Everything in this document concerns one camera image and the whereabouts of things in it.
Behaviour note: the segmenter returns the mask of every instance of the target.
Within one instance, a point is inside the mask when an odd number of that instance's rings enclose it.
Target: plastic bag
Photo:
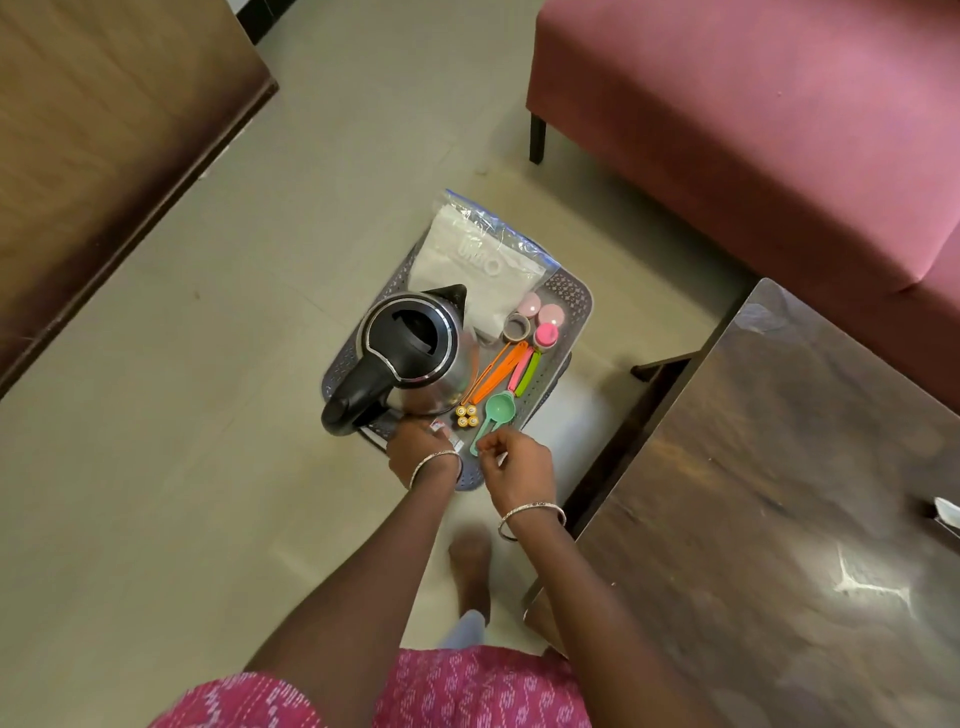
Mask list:
[[[467,287],[464,324],[488,339],[500,336],[520,299],[560,265],[496,215],[450,190],[410,270],[408,288]]]

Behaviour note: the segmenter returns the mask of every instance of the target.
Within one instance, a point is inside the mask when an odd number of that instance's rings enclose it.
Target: pink fabric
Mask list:
[[[319,728],[295,688],[241,674],[194,688],[151,728]],[[373,728],[588,728],[569,663],[500,647],[400,650]]]
[[[957,0],[547,0],[527,106],[960,408],[958,69]]]

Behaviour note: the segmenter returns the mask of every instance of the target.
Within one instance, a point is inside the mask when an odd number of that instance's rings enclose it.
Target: dark wooden table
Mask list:
[[[960,540],[924,514],[960,418],[766,279],[670,366],[571,497],[646,633],[742,728],[960,726]],[[526,621],[562,649],[545,595]]]

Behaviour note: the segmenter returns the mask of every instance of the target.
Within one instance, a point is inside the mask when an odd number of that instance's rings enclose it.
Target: pink patterned dress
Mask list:
[[[401,649],[373,728],[588,728],[570,664],[502,647]],[[293,686],[247,672],[187,692],[151,728],[321,728]]]

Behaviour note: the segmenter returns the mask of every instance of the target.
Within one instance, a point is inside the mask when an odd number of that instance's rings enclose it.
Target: bracelet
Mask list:
[[[457,452],[455,449],[442,449],[440,452],[431,452],[429,455],[427,455],[426,457],[424,457],[424,458],[417,464],[417,466],[414,468],[414,474],[412,474],[412,475],[410,476],[410,484],[407,486],[407,490],[408,490],[408,491],[409,491],[409,490],[413,490],[414,480],[417,479],[417,473],[420,472],[420,468],[422,468],[424,465],[426,465],[427,463],[429,463],[429,462],[430,462],[431,460],[433,460],[435,457],[440,457],[441,455],[456,455],[458,459],[460,458],[460,453]],[[460,473],[462,473],[463,470],[464,470],[464,461],[461,459],[461,460],[460,460]],[[457,473],[457,480],[460,479],[460,473]]]
[[[561,526],[566,525],[566,513],[564,513],[564,509],[561,508],[556,503],[547,503],[543,501],[537,502],[537,503],[527,503],[526,505],[518,506],[517,508],[512,510],[510,513],[508,513],[506,516],[504,516],[502,519],[500,519],[500,525],[496,528],[496,532],[500,534],[501,539],[504,539],[506,541],[516,542],[516,539],[513,536],[508,536],[503,532],[503,526],[507,524],[507,519],[509,519],[511,516],[515,516],[520,511],[525,511],[528,508],[552,508],[558,514],[560,514],[560,525]]]

